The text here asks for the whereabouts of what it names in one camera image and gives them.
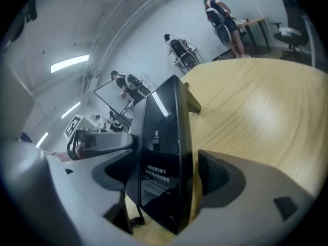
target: shorts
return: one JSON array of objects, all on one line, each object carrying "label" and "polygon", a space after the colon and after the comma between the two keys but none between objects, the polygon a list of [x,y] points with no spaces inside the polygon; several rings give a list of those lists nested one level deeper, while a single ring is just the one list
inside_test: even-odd
[{"label": "shorts", "polygon": [[233,21],[233,19],[230,16],[228,16],[228,17],[225,18],[225,21],[223,22],[223,24],[227,27],[227,29],[229,30],[230,34],[233,31],[238,30],[238,27],[237,27],[235,21]]}]

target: white wall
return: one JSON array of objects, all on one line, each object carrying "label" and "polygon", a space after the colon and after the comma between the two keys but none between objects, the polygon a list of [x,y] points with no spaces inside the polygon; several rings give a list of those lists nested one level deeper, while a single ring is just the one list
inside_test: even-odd
[{"label": "white wall", "polygon": [[[24,125],[24,132],[34,143],[37,143],[45,132],[56,131],[62,123],[66,123],[72,116],[72,114],[69,114],[64,119],[61,118],[67,110],[79,102],[79,96],[73,93],[70,95],[69,92],[69,89],[65,92],[60,84],[55,87],[54,91],[47,91],[36,102]],[[65,99],[63,102],[58,101],[59,95],[62,95]]]},{"label": "white wall", "polygon": [[0,70],[0,137],[18,139],[35,99],[4,62]]},{"label": "white wall", "polygon": [[97,115],[107,115],[109,114],[109,107],[93,92],[89,96],[89,106],[96,112]]},{"label": "white wall", "polygon": [[56,83],[67,71],[83,75],[86,63],[50,72],[54,63],[91,52],[99,21],[110,6],[100,0],[35,0],[37,19],[4,54],[5,60],[33,92]]},{"label": "white wall", "polygon": [[162,0],[135,23],[107,59],[98,86],[110,80],[110,72],[146,75],[160,85],[183,73],[167,56],[164,34],[171,33],[194,44],[205,61],[227,50],[204,13],[203,0]]},{"label": "white wall", "polygon": [[65,128],[62,128],[60,132],[56,132],[55,134],[50,133],[40,148],[50,152],[65,152],[67,149],[67,140],[63,135],[64,130]]}]

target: person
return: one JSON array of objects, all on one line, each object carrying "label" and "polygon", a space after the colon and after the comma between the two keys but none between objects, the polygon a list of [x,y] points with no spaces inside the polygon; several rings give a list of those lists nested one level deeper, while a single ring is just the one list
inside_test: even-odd
[{"label": "person", "polygon": [[103,129],[106,129],[107,124],[109,124],[110,126],[108,128],[113,132],[122,132],[124,130],[124,126],[121,123],[116,123],[116,121],[110,119],[108,116],[100,117],[96,115],[96,121],[100,121],[103,124]]},{"label": "person", "polygon": [[127,86],[126,83],[126,77],[124,75],[120,75],[117,71],[113,70],[111,72],[112,79],[116,80],[116,84],[122,89],[121,97],[124,99],[127,96],[127,93],[133,98],[133,105],[135,106],[138,104],[141,100],[144,99],[144,96],[142,96],[138,89],[130,89]]},{"label": "person", "polygon": [[[250,58],[251,56],[249,56],[248,54],[245,54],[244,45],[242,44],[240,34],[239,34],[239,29],[238,29],[235,21],[233,21],[233,19],[230,16],[231,11],[230,11],[229,7],[226,4],[224,4],[223,2],[221,2],[220,0],[204,0],[204,5],[205,5],[205,10],[207,10],[208,8],[214,8],[218,12],[220,12],[221,14],[224,15],[225,21],[223,22],[223,24],[228,28],[228,30],[231,34],[230,48],[231,48],[231,51],[234,53],[235,57],[236,58]],[[237,53],[237,50],[235,48],[235,43],[237,44],[241,55],[239,55]]]},{"label": "person", "polygon": [[170,54],[172,53],[172,48],[171,48],[171,46],[170,46],[170,42],[171,42],[172,40],[179,40],[180,42],[182,42],[182,43],[184,43],[184,44],[187,43],[186,40],[184,40],[184,39],[180,39],[180,38],[174,36],[173,34],[165,34],[165,35],[164,35],[164,40],[165,40],[165,43],[168,45],[168,55],[170,55]]}]

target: wooden table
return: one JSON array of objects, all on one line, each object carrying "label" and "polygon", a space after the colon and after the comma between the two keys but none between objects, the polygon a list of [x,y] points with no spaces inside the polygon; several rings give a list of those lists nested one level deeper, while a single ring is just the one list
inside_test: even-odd
[{"label": "wooden table", "polygon": [[[269,53],[271,51],[271,47],[270,47],[270,44],[269,44],[269,41],[268,41],[268,38],[267,38],[267,34],[265,33],[265,30],[264,30],[264,27],[263,27],[263,24],[262,24],[262,22],[265,20],[265,18],[259,18],[259,19],[254,19],[254,20],[248,20],[246,18],[246,20],[247,20],[247,22],[238,25],[238,28],[245,27],[245,29],[247,31],[247,34],[250,37],[250,40],[251,40],[251,42],[253,44],[253,47],[255,49],[255,53],[256,54]],[[266,51],[264,51],[264,52],[259,52],[258,51],[258,47],[257,47],[256,41],[255,41],[255,38],[254,38],[252,30],[249,26],[249,25],[252,25],[252,24],[258,24],[260,29],[261,29],[261,32],[262,32],[262,35],[263,35],[263,38],[264,38],[264,41],[265,41],[265,45],[266,45]]]},{"label": "wooden table", "polygon": [[[189,113],[191,220],[202,198],[199,149],[274,166],[318,195],[328,169],[328,75],[291,61],[250,58],[198,65],[182,81],[202,105],[200,114]],[[139,229],[135,236],[151,244],[174,238],[154,221]]]}]

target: black shirt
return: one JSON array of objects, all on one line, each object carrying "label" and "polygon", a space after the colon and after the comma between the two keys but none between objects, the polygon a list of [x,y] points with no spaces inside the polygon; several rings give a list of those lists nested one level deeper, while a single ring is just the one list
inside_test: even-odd
[{"label": "black shirt", "polygon": [[124,75],[120,75],[117,79],[116,79],[116,84],[122,88],[123,86],[127,87],[127,92],[128,94],[133,98],[133,104],[136,105],[137,103],[139,103],[144,97],[138,92],[137,89],[132,90],[128,88],[128,85],[125,81],[125,76]]}]

